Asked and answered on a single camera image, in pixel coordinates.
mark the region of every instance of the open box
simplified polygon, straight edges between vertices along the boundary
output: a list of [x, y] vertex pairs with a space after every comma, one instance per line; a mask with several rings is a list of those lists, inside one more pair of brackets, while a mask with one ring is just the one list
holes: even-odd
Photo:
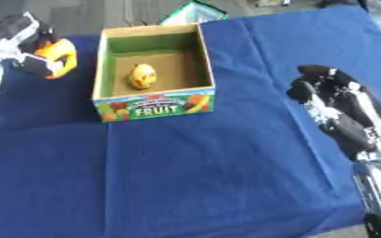
[[[128, 77], [141, 63], [154, 68], [157, 82], [137, 90]], [[215, 82], [199, 24], [103, 30], [93, 93], [102, 121], [211, 112], [214, 100]]]

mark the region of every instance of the blue tablecloth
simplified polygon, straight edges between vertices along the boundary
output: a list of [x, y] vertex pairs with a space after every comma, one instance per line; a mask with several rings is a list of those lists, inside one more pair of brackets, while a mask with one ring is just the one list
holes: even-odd
[[97, 37], [58, 81], [7, 70], [0, 238], [303, 237], [361, 222], [351, 164], [285, 96], [299, 64], [381, 101], [381, 30], [357, 7], [203, 24], [214, 112], [102, 124]]

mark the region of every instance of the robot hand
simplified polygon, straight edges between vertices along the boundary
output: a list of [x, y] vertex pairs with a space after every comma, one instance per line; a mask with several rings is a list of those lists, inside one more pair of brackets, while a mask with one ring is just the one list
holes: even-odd
[[14, 60], [16, 68], [56, 79], [76, 67], [76, 48], [57, 41], [53, 29], [26, 12], [0, 21], [0, 63]]
[[306, 106], [320, 129], [332, 137], [351, 160], [356, 159], [358, 152], [373, 149], [374, 142], [366, 132], [373, 122], [357, 96], [351, 93], [367, 90], [335, 68], [303, 65], [298, 70], [302, 75], [292, 83], [288, 96]]

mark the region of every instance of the green box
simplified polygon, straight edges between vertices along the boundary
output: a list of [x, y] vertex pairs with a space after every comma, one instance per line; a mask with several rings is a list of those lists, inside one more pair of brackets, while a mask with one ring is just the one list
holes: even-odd
[[[140, 63], [158, 75], [149, 89], [128, 84]], [[215, 82], [200, 25], [104, 30], [93, 101], [103, 122], [213, 111]]]
[[159, 20], [158, 25], [180, 25], [189, 23], [204, 23], [211, 20], [224, 20], [228, 17], [226, 11], [212, 5], [191, 0], [176, 11]]

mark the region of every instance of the orange fruit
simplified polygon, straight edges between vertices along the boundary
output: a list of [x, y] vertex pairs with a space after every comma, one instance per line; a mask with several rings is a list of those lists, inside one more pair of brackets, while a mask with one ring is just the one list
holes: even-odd
[[198, 105], [199, 102], [204, 98], [202, 94], [193, 94], [188, 98], [188, 103]]

